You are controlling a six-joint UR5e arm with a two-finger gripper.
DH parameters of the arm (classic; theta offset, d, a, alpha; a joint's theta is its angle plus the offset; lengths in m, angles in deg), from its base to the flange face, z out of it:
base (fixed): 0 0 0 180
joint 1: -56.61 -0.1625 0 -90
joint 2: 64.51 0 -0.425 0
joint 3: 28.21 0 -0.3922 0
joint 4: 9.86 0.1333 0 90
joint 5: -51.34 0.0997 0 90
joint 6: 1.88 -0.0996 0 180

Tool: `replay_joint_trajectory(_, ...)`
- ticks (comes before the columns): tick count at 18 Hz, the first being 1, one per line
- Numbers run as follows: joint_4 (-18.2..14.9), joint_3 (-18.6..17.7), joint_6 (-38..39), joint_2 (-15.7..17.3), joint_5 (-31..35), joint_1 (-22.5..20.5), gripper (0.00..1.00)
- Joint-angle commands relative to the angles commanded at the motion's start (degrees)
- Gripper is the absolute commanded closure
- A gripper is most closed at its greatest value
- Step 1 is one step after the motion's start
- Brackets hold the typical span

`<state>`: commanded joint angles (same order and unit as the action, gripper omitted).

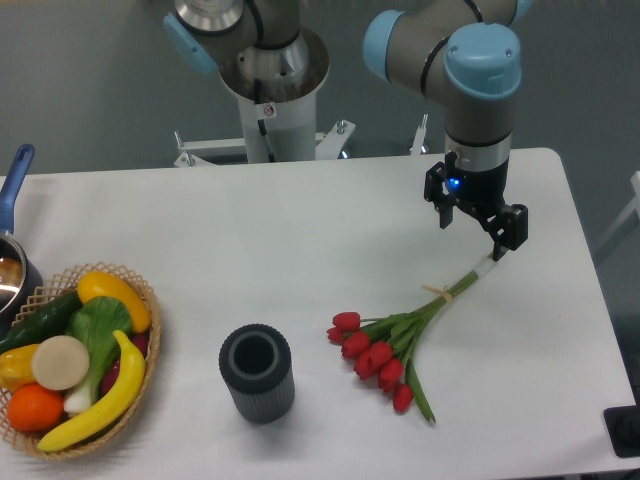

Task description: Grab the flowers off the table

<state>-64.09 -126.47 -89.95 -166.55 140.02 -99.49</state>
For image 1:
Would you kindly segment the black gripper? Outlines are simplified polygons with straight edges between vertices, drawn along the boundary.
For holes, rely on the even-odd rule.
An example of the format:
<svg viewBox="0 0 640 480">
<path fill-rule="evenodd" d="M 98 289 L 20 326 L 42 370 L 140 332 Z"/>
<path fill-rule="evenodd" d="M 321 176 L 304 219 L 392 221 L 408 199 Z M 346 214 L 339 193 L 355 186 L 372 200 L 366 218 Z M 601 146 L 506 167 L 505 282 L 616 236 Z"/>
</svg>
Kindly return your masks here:
<svg viewBox="0 0 640 480">
<path fill-rule="evenodd" d="M 445 155 L 445 164 L 436 163 L 425 177 L 424 199 L 438 213 L 439 227 L 445 229 L 451 224 L 455 199 L 458 200 L 459 208 L 472 213 L 490 235 L 493 261 L 517 250 L 528 239 L 528 208 L 504 201 L 508 165 L 506 159 L 495 168 L 471 171 L 461 166 L 457 153 L 450 151 Z"/>
</svg>

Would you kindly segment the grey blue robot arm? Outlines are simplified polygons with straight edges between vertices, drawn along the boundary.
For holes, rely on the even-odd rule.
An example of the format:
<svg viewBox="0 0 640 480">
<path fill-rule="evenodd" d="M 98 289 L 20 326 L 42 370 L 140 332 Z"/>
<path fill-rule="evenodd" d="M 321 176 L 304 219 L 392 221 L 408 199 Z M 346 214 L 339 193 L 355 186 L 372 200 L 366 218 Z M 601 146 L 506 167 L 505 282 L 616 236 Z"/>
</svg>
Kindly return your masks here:
<svg viewBox="0 0 640 480">
<path fill-rule="evenodd" d="M 426 174 L 424 197 L 442 226 L 475 218 L 501 258 L 528 237 L 528 212 L 503 193 L 521 48 L 512 24 L 526 1 L 433 1 L 415 14 L 388 10 L 363 40 L 367 68 L 446 111 L 445 158 Z M 321 38 L 296 1 L 178 1 L 163 21 L 174 48 L 236 96 L 252 163 L 314 160 L 316 94 L 329 71 Z"/>
</svg>

